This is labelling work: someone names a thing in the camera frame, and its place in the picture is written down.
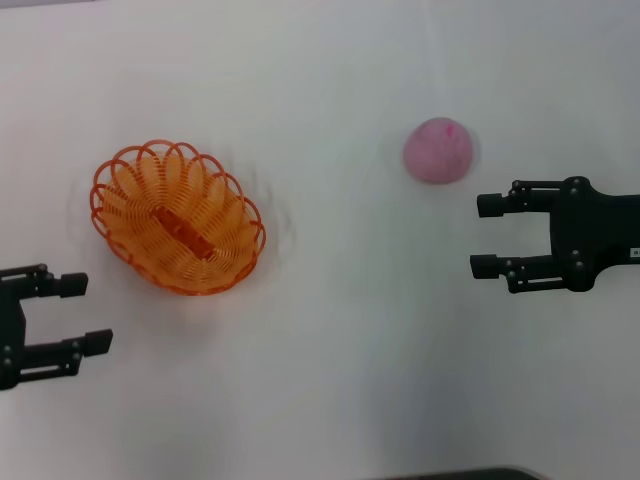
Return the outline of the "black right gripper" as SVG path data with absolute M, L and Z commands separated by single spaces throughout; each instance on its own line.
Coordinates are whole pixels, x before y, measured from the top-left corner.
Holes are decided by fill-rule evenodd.
M 640 265 L 640 194 L 608 195 L 585 177 L 512 182 L 511 189 L 477 197 L 481 218 L 549 213 L 551 255 L 471 255 L 475 279 L 504 276 L 512 294 L 567 288 L 586 292 L 604 270 Z

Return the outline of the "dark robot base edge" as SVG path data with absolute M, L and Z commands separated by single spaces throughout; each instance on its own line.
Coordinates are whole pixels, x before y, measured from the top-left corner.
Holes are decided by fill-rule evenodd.
M 544 480 L 536 472 L 519 467 L 497 466 L 394 477 L 387 480 Z

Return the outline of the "pink peach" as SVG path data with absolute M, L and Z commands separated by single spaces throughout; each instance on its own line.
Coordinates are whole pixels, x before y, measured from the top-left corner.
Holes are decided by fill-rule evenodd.
M 402 151 L 404 165 L 414 178 L 440 185 L 461 180 L 469 171 L 473 156 L 473 140 L 467 128 L 446 117 L 420 124 Z

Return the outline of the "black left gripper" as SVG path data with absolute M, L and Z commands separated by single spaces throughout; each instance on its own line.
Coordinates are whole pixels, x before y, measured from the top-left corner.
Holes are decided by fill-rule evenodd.
M 25 348 L 21 300 L 84 296 L 88 282 L 83 272 L 57 278 L 46 264 L 0 270 L 0 391 L 14 388 L 20 378 L 76 376 L 83 358 L 109 352 L 111 329 Z

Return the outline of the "orange wire basket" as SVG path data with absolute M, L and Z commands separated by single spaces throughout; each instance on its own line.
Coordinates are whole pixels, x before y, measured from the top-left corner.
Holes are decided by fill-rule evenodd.
M 116 257 L 184 296 L 222 293 L 256 267 L 267 232 L 212 155 L 164 139 L 126 147 L 93 176 L 91 222 Z

